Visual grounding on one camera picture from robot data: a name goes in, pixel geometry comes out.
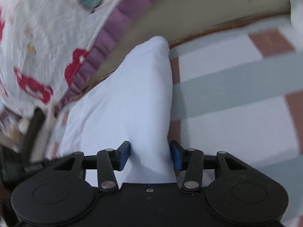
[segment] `white pillowcase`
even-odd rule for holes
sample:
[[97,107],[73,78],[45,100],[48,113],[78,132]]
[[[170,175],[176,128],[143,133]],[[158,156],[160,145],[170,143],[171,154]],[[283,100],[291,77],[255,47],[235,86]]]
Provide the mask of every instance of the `white pillowcase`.
[[[169,46],[153,37],[136,46],[118,69],[85,95],[70,111],[60,156],[82,151],[95,155],[131,142],[131,155],[119,186],[176,181],[167,134],[172,103]],[[86,181],[97,186],[96,172]]]

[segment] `screw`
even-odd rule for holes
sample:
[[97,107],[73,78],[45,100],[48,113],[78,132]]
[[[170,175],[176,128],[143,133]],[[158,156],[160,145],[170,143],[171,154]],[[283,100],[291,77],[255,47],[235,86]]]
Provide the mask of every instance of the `screw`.
[[186,183],[184,183],[184,187],[188,189],[195,189],[199,187],[199,183],[197,183],[196,181],[187,181]]
[[116,183],[113,181],[105,181],[101,183],[101,187],[104,189],[112,189],[116,186]]

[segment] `purple ruffled trim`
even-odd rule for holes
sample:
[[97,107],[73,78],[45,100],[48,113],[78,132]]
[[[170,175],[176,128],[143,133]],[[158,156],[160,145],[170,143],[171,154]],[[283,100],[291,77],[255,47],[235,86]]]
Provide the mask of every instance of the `purple ruffled trim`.
[[96,73],[99,66],[123,37],[129,26],[155,0],[121,0],[107,18],[100,30],[88,56],[83,61],[69,89],[57,104],[56,113],[68,104],[72,98],[81,93],[89,79]]

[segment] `red pattern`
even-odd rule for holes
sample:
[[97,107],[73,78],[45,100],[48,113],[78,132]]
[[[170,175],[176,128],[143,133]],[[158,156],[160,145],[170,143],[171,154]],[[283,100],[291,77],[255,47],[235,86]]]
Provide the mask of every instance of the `red pattern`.
[[2,41],[2,32],[5,26],[5,23],[3,20],[1,20],[1,8],[0,8],[0,41]]
[[86,57],[88,55],[88,51],[82,50],[82,49],[76,49],[73,52],[73,62],[68,64],[64,71],[64,77],[67,82],[67,85],[70,86],[72,84],[72,81],[78,72],[78,70],[81,67],[80,58]]
[[40,84],[35,79],[22,74],[17,67],[14,67],[14,73],[17,77],[19,87],[25,93],[33,98],[41,100],[44,104],[47,104],[50,101],[51,95],[54,94],[53,89],[50,86]]

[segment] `light blue stripe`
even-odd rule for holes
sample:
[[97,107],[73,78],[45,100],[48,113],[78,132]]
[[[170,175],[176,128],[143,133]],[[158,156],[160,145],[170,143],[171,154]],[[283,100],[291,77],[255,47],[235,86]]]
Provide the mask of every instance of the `light blue stripe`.
[[286,189],[289,204],[282,218],[283,222],[303,215],[303,156],[259,167],[257,170],[277,181]]
[[196,117],[299,89],[303,89],[303,53],[278,55],[174,85],[171,118]]

